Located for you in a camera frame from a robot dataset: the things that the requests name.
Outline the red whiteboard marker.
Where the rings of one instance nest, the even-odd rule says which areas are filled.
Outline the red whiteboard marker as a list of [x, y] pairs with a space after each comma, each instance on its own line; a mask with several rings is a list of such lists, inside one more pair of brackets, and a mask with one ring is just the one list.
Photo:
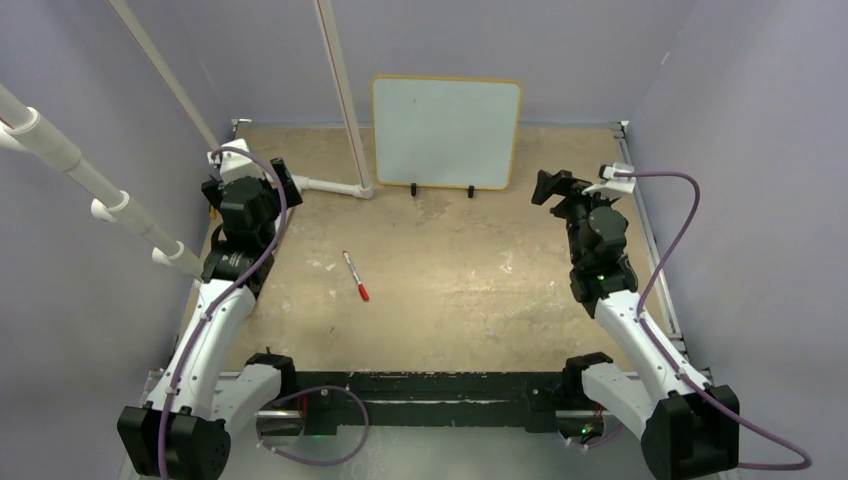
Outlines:
[[368, 302], [370, 300], [369, 294], [367, 292], [365, 285], [363, 284], [363, 282], [361, 280], [361, 277], [360, 277], [360, 275], [359, 275], [359, 273], [358, 273], [358, 271], [355, 267], [355, 264], [354, 264], [352, 258], [350, 257], [349, 252], [347, 250], [344, 250], [342, 252], [342, 255], [343, 255], [343, 258], [344, 258], [344, 260], [345, 260], [345, 262], [346, 262], [346, 264], [347, 264], [347, 266], [350, 270], [350, 273], [353, 277], [353, 280], [354, 280], [354, 282], [357, 286], [357, 290], [358, 290], [358, 293], [360, 295], [360, 298], [364, 302]]

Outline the yellow framed whiteboard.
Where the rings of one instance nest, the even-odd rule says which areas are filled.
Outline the yellow framed whiteboard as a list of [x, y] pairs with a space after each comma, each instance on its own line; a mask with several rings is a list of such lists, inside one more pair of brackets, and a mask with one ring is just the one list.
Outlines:
[[500, 191], [511, 181], [524, 90], [517, 80], [379, 75], [371, 82], [378, 182]]

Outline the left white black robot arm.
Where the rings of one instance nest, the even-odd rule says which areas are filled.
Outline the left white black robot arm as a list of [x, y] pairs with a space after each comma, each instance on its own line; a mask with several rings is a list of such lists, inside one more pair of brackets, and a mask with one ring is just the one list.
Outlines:
[[220, 177], [201, 187], [220, 222], [210, 236], [197, 304], [160, 381], [140, 406], [127, 406], [117, 431], [140, 476], [218, 479], [232, 441], [263, 405], [297, 399], [293, 362], [250, 357], [232, 384], [219, 378], [234, 337], [256, 306], [274, 265], [290, 209], [302, 196], [285, 161], [255, 161], [236, 147], [211, 153]]

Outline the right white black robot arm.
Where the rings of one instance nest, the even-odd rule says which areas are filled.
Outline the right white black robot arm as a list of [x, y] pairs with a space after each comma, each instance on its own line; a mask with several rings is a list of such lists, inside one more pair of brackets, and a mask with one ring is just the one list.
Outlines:
[[713, 386], [692, 368], [652, 319], [626, 255], [629, 222], [613, 205], [635, 183], [607, 165], [591, 184], [567, 170], [537, 174], [532, 203], [554, 195], [550, 212], [566, 223], [575, 300], [615, 340], [635, 369], [629, 378], [611, 359], [588, 354], [568, 360], [560, 390], [576, 407], [605, 407], [639, 439], [657, 479], [692, 479], [739, 464], [739, 400], [728, 386]]

